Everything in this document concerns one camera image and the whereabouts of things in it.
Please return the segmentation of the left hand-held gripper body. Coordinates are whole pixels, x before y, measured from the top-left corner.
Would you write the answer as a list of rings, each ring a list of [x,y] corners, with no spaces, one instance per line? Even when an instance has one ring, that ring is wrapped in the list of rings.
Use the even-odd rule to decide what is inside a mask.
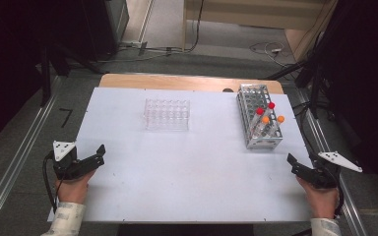
[[[77,157],[75,143],[53,142],[53,169],[59,180],[76,180],[94,170],[90,159]]]

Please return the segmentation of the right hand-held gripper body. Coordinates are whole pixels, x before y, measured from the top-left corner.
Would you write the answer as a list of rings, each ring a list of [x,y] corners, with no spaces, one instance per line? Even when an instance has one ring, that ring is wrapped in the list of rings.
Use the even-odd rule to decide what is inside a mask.
[[[310,159],[316,171],[316,180],[312,185],[316,189],[333,189],[339,186],[342,168],[362,172],[362,168],[351,162],[337,151],[320,151],[311,153]]]

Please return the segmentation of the orange cap test tube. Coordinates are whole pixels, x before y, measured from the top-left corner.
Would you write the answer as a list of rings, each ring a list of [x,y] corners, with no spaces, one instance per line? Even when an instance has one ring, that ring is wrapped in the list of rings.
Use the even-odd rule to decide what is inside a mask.
[[[270,122],[270,119],[269,119],[268,116],[264,116],[261,119],[261,121],[259,122],[259,124],[257,125],[256,130],[255,130],[255,135],[257,137],[261,137],[262,136],[262,133],[264,132],[264,129],[269,124],[269,122]]]
[[[273,126],[271,127],[271,129],[269,130],[269,135],[270,136],[274,136],[276,131],[279,129],[281,123],[284,122],[284,116],[280,115],[277,117],[277,120],[274,122]]]

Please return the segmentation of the red cap test tube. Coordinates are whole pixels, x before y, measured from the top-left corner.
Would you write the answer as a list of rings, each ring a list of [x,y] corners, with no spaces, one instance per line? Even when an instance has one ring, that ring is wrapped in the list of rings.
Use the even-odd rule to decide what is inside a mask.
[[[261,122],[262,116],[264,114],[264,109],[262,107],[258,107],[255,110],[254,116],[250,122],[250,132],[254,133],[256,128],[258,127],[259,123]]]
[[[275,108],[275,104],[270,102],[267,107],[264,109],[263,117],[270,118]]]

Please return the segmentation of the metal tube rack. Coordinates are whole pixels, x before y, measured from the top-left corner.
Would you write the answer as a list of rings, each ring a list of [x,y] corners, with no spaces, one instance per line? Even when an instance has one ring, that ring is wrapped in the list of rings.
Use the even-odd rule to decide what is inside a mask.
[[[250,122],[254,116],[255,110],[258,107],[265,109],[267,105],[272,102],[268,88],[265,85],[241,84],[236,99],[241,115],[246,147],[248,149],[275,149],[283,140],[280,128],[276,131],[274,136],[268,134],[278,117],[275,113],[275,108],[269,118],[270,122],[264,129],[261,137],[257,137],[255,132],[250,132]]]

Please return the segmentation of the clear plastic tube rack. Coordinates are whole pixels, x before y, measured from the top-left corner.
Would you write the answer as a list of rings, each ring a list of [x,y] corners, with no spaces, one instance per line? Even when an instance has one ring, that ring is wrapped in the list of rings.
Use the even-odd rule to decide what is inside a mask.
[[[147,130],[187,131],[189,129],[190,101],[147,99],[144,119]]]

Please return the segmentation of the person's left hand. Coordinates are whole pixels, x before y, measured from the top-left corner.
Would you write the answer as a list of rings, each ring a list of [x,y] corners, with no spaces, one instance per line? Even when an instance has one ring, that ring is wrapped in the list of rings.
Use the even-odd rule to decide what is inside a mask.
[[[94,175],[95,171],[92,171],[76,180],[56,180],[55,188],[58,200],[60,202],[83,205],[87,197],[89,181]]]

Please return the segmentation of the person's right hand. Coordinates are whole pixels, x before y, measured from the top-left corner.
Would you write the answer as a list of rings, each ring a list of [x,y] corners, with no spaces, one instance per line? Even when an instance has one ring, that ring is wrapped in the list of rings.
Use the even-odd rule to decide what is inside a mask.
[[[308,203],[314,218],[335,218],[335,211],[339,199],[339,191],[334,189],[316,189],[303,179],[296,178],[304,189]]]

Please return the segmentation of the black metal stand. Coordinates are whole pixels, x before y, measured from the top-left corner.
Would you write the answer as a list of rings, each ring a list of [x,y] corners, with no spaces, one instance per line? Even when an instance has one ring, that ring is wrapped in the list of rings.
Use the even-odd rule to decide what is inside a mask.
[[[68,49],[60,43],[45,43],[40,46],[40,60],[41,60],[41,90],[42,99],[41,107],[46,105],[51,96],[51,84],[50,84],[50,66],[56,70],[58,75],[68,76],[69,66],[66,61],[66,57],[74,59],[76,62],[91,70],[92,72],[100,75],[107,74],[107,71],[103,71],[91,62]]]
[[[326,37],[322,32],[317,34],[313,47],[307,52],[305,59],[296,62],[293,65],[281,69],[279,72],[267,77],[268,81],[275,81],[289,73],[299,70],[299,75],[294,80],[294,84],[299,88],[305,88],[311,83],[310,100],[306,107],[311,112],[314,119],[318,118],[318,94],[322,85],[322,66],[321,58],[323,49],[327,46]]]

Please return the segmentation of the black curtain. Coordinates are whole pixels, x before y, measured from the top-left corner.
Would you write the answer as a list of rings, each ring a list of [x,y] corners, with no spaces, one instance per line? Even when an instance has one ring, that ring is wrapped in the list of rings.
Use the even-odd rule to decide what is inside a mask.
[[[328,97],[350,150],[378,174],[378,0],[339,0],[323,54]]]
[[[84,16],[82,0],[0,0],[0,133],[41,89],[42,44],[90,59]]]

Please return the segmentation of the wooden table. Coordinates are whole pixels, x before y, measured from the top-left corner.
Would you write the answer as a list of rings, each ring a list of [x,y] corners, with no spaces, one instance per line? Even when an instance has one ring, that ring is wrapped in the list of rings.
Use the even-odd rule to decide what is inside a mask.
[[[173,89],[201,91],[238,91],[241,84],[266,85],[269,93],[284,94],[277,81],[229,79],[202,76],[172,76],[155,74],[106,74],[101,77],[101,88]]]

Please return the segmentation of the dark cabinet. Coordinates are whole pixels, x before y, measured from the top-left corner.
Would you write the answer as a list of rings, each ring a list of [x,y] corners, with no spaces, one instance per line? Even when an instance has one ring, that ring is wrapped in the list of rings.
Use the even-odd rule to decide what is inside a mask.
[[[90,59],[104,60],[117,52],[129,22],[126,0],[82,0],[91,41]]]

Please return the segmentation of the light wooden furniture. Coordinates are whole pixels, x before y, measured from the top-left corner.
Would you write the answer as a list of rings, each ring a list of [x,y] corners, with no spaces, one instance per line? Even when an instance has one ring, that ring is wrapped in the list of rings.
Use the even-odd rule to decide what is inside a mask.
[[[182,48],[186,44],[186,23],[207,22],[283,29],[296,61],[310,51],[317,35],[324,31],[339,0],[183,0]]]

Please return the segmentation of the metal floor rail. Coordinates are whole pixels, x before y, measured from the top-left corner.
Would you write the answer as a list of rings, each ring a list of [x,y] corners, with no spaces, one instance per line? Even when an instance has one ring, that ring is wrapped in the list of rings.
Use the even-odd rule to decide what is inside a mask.
[[[19,138],[21,140],[17,151],[7,161],[7,168],[2,171],[2,177],[0,178],[0,210],[5,204],[21,170],[31,152],[32,146],[37,139],[43,124],[45,123],[51,108],[53,107],[54,101],[58,96],[59,90],[65,81],[65,77],[56,76],[51,83],[50,88],[53,90],[53,94],[49,97],[48,101],[40,106],[34,113],[33,120],[29,124],[29,129],[26,133]]]
[[[299,113],[297,124],[305,141],[306,148],[315,153],[338,150],[336,146],[333,146],[329,142],[330,136],[328,132],[335,131],[335,128],[326,127],[326,124],[334,122],[334,119],[331,117],[332,112],[328,108],[328,103],[326,101],[318,102],[318,119],[314,119],[311,112],[306,108],[306,103],[310,98],[305,89],[294,88],[289,94],[289,99],[293,112]],[[347,173],[348,170],[346,168],[343,168],[340,173],[339,183],[344,202],[341,207],[339,221],[347,224],[346,236],[367,236],[367,231],[346,182]]]

